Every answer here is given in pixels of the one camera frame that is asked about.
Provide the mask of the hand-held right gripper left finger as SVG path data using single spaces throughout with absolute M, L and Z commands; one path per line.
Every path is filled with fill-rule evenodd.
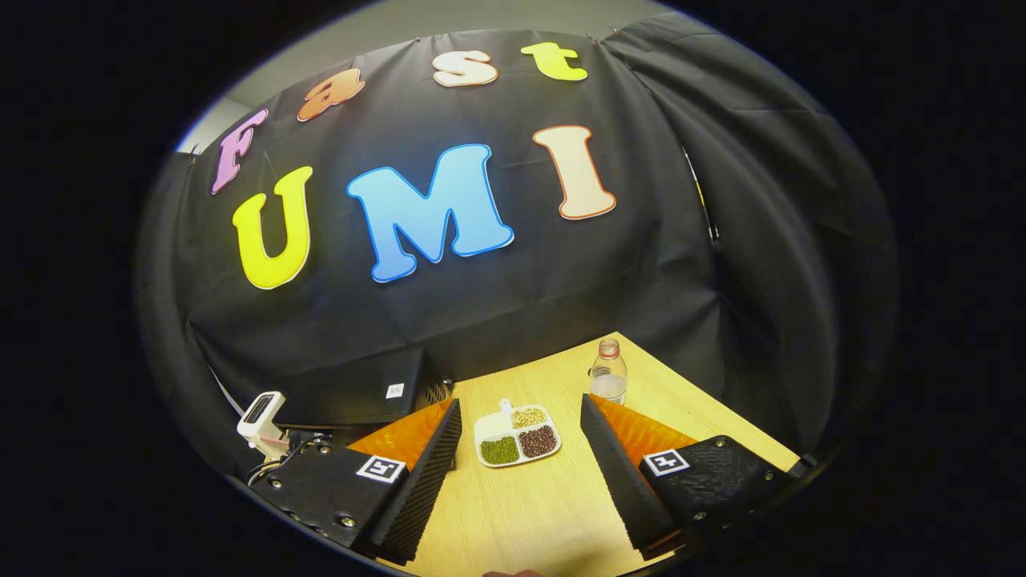
M 250 483 L 272 508 L 359 555 L 408 563 L 463 431 L 448 398 L 356 443 L 310 438 Z

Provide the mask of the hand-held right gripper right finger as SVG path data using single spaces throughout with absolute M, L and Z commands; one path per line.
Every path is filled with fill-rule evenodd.
M 791 495 L 802 465 L 777 467 L 728 435 L 696 441 L 636 410 L 586 393 L 580 429 L 628 540 L 644 559 L 725 539 Z

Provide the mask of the black electric oven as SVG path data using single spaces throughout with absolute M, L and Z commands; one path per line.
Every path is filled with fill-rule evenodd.
M 289 450 L 325 434 L 413 471 L 450 410 L 453 384 L 424 350 L 410 348 L 308 370 L 279 390 L 285 403 L 274 422 L 286 432 Z

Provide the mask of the pile of green mung beans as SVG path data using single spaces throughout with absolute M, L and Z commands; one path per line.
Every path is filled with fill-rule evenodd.
M 511 435 L 497 436 L 478 443 L 478 453 L 487 466 L 505 466 L 520 460 L 517 443 Z

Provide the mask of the pile of dark red beans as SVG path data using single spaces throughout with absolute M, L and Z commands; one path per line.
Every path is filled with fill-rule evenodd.
M 524 430 L 518 434 L 518 441 L 525 458 L 538 458 L 549 455 L 556 449 L 558 438 L 552 427 L 542 425 L 534 430 Z

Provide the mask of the white divided tray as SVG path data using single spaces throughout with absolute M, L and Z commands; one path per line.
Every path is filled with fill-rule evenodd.
M 555 434 L 556 434 L 556 436 L 557 436 L 557 438 L 558 438 L 559 443 L 558 443 L 556 449 L 554 449 L 553 452 L 550 453 L 549 455 L 546 455 L 546 456 L 543 456 L 543 457 L 538 457 L 538 458 L 525 458 L 523 456 L 523 450 L 521 450 L 521 445 L 518 441 L 518 434 L 520 434 L 520 432 L 524 431 L 524 430 L 514 430 L 514 428 L 511 425 L 510 415 L 513 412 L 513 410 L 517 410 L 519 408 L 524 408 L 524 406 L 538 406 L 539 408 L 543 408 L 544 410 L 546 410 L 546 412 L 548 414 L 548 420 L 546 420 L 546 422 L 544 422 L 542 424 L 539 424 L 539 425 L 535 425 L 535 426 L 528 427 L 528 428 L 524 428 L 524 430 L 534 430 L 536 427 L 539 427 L 539 426 L 542 426 L 542 425 L 549 425 L 550 427 L 552 427 L 553 430 L 554 430 L 554 432 L 555 432 Z M 505 465 L 505 466 L 487 466 L 487 464 L 485 464 L 483 462 L 483 460 L 481 460 L 481 458 L 479 456 L 479 453 L 478 453 L 478 443 L 484 441 L 484 439 L 497 438 L 497 436 L 506 436 L 506 435 L 511 435 L 511 436 L 513 436 L 513 438 L 515 438 L 515 440 L 517 443 L 517 446 L 518 446 L 518 449 L 519 449 L 519 452 L 520 452 L 520 460 L 517 463 L 512 463 L 512 464 Z M 558 452 L 558 450 L 560 450 L 561 445 L 562 445 L 562 441 L 561 441 L 561 437 L 560 437 L 559 431 L 557 430 L 557 427 L 556 427 L 556 425 L 555 425 L 555 423 L 553 421 L 553 417 L 549 413 L 549 410 L 547 410 L 546 408 L 544 408 L 542 405 L 538 405 L 538 403 L 527 403 L 527 405 L 522 405 L 522 406 L 513 406 L 509 401 L 509 399 L 503 399 L 501 401 L 501 409 L 499 409 L 498 412 L 494 412 L 490 415 L 485 415 L 483 417 L 480 417 L 476 421 L 476 423 L 474 424 L 474 449 L 476 449 L 477 458 L 478 458 L 478 460 L 479 460 L 479 462 L 481 464 L 483 464 L 486 467 L 490 467 L 490 468 L 503 468 L 503 467 L 521 465 L 521 464 L 525 464 L 525 463 L 528 463 L 528 462 L 534 462 L 536 460 L 540 460 L 540 459 L 543 459 L 543 458 L 546 458 L 546 457 L 549 457 L 549 456 L 552 456 L 552 455 L 556 454 Z

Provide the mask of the clear water bottle red label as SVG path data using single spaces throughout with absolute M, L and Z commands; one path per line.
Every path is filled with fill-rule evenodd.
M 598 344 L 597 358 L 588 370 L 589 392 L 605 401 L 625 406 L 629 370 L 620 353 L 620 341 L 605 337 Z

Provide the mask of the white toaster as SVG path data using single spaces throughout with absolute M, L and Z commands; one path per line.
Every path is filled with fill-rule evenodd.
M 285 401 L 285 395 L 278 391 L 256 395 L 236 425 L 248 448 L 260 452 L 266 461 L 279 460 L 289 452 L 287 432 L 275 423 Z

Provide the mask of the black backdrop cloth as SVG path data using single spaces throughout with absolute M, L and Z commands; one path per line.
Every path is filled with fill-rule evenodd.
M 678 12 L 604 40 L 465 30 L 322 68 L 169 158 L 132 295 L 157 387 L 219 474 L 261 391 L 457 381 L 618 332 L 798 455 L 864 419 L 900 303 L 844 127 Z

